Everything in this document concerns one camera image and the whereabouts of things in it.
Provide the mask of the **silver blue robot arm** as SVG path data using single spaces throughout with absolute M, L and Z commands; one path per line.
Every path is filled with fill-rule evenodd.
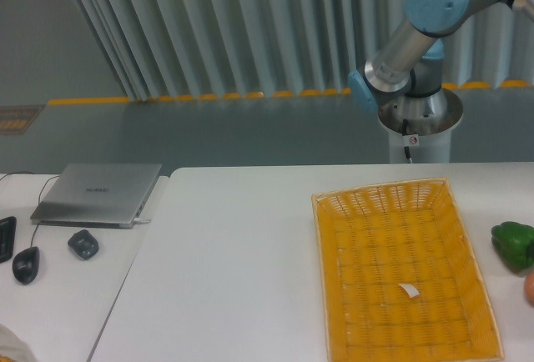
M 533 0 L 403 0 L 405 18 L 386 45 L 349 74 L 351 94 L 362 108 L 374 112 L 407 93 L 414 85 L 416 64 L 436 42 L 497 3 L 533 15 Z

